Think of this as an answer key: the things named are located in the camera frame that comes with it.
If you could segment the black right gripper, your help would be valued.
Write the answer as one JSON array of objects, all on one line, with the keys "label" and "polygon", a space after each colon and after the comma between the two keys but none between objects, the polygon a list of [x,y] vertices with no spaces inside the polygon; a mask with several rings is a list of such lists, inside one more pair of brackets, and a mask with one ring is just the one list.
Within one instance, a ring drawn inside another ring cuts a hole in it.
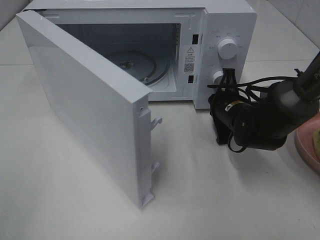
[{"label": "black right gripper", "polygon": [[237,85],[236,70],[223,68],[222,73],[220,84],[225,89],[218,88],[208,99],[216,141],[227,145],[234,138],[237,145],[248,145],[253,134],[253,105],[236,88],[226,88]]}]

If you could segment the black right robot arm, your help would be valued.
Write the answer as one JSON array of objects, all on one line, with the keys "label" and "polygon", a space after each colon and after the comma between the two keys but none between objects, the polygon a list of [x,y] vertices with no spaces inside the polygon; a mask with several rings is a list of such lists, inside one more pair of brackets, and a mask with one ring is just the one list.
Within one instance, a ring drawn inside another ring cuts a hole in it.
[{"label": "black right robot arm", "polygon": [[237,83],[233,68],[223,68],[216,92],[208,98],[218,145],[231,142],[248,148],[274,151],[287,136],[320,110],[320,56],[296,77],[273,76]]}]

